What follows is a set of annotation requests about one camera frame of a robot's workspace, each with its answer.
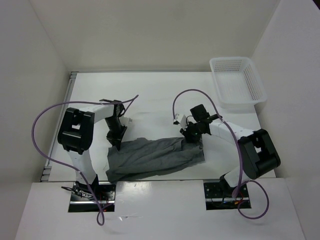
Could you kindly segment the grey shorts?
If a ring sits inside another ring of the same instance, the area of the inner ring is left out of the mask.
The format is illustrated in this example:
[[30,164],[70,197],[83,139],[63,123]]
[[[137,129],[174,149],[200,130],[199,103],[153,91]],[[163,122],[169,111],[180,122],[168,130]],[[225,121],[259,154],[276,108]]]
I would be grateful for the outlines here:
[[148,140],[144,137],[108,149],[108,181],[142,180],[169,175],[205,161],[203,143],[188,143],[184,137]]

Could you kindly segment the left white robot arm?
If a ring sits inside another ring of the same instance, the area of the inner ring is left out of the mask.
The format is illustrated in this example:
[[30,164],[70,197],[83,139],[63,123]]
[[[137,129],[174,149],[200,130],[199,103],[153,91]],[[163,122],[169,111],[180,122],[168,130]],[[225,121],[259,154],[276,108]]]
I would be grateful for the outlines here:
[[73,192],[82,192],[89,200],[94,200],[102,194],[89,151],[93,142],[94,126],[104,120],[108,127],[106,139],[120,150],[128,128],[121,122],[125,112],[126,108],[120,101],[106,99],[102,100],[102,104],[66,109],[57,141],[67,151],[73,167],[77,168]]

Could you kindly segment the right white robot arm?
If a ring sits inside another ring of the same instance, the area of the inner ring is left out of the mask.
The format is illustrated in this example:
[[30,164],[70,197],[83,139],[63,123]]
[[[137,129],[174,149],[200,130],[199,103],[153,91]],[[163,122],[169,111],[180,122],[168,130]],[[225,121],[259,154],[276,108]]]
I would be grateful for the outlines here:
[[269,133],[265,129],[252,130],[225,121],[218,114],[211,115],[203,104],[193,107],[187,120],[184,114],[174,115],[174,124],[189,143],[197,143],[208,134],[236,146],[240,154],[239,166],[219,178],[219,191],[225,197],[235,197],[241,185],[265,175],[279,167],[280,157]]

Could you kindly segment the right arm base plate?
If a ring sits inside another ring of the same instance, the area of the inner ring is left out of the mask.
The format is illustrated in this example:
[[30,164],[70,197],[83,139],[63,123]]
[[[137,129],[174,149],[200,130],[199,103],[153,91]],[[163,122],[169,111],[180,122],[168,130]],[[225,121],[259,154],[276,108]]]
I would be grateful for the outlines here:
[[237,197],[223,193],[221,186],[217,180],[209,180],[203,182],[205,206],[207,211],[211,210],[233,210],[251,209],[250,197],[246,185],[242,186]]

